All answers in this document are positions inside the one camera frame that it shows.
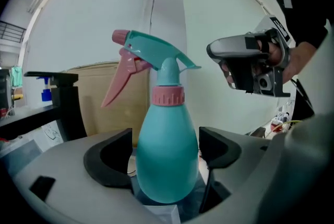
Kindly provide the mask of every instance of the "teal cloth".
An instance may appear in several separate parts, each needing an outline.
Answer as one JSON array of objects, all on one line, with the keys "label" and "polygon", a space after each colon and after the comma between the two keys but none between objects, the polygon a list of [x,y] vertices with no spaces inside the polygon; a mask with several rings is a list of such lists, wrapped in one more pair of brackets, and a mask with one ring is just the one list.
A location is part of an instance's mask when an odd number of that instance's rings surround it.
[{"label": "teal cloth", "polygon": [[22,87],[22,68],[19,66],[11,68],[11,86]]}]

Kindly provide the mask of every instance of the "black metal arm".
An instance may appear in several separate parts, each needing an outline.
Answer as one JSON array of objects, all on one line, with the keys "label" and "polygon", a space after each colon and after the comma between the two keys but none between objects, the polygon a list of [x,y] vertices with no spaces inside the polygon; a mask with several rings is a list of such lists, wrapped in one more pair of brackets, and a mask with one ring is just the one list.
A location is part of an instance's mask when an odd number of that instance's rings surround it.
[{"label": "black metal arm", "polygon": [[87,136],[81,117],[78,87],[73,86],[78,81],[77,74],[27,72],[25,76],[50,77],[50,84],[57,86],[51,89],[53,105],[4,119],[0,122],[1,138],[14,139],[54,120],[57,120],[65,142]]}]

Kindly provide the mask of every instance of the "yellow cable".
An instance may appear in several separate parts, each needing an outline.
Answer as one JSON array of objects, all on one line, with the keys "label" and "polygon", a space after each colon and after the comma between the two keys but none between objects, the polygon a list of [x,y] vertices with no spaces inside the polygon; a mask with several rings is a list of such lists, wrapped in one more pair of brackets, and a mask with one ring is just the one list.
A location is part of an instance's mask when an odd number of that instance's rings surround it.
[{"label": "yellow cable", "polygon": [[270,131],[266,137],[268,137],[271,132],[274,132],[276,129],[278,129],[280,126],[282,126],[284,124],[299,123],[299,122],[302,122],[302,121],[301,120],[291,120],[291,121],[286,121],[286,122],[284,122],[282,124],[279,124],[278,126],[275,126],[274,129],[272,131]]}]

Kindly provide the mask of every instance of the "pink bottle collar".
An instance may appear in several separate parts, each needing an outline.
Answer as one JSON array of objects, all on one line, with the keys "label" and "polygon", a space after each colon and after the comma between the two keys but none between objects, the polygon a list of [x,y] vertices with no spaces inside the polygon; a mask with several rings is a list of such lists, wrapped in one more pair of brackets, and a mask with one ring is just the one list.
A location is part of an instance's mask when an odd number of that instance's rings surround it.
[{"label": "pink bottle collar", "polygon": [[181,86],[156,86],[152,92],[152,103],[159,106],[178,106],[184,103]]}]

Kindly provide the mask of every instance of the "person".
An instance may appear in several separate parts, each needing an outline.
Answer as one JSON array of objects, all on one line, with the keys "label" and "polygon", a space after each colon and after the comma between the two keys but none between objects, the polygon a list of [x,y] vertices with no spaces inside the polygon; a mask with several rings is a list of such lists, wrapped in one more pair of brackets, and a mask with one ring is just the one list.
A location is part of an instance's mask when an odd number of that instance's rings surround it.
[{"label": "person", "polygon": [[[287,28],[296,47],[290,50],[290,61],[283,71],[283,83],[297,75],[315,54],[327,34],[325,28],[328,19],[333,24],[332,0],[277,0],[281,7]],[[281,51],[277,45],[269,43],[269,61],[274,65],[281,60]],[[232,83],[231,75],[226,77]]]}]

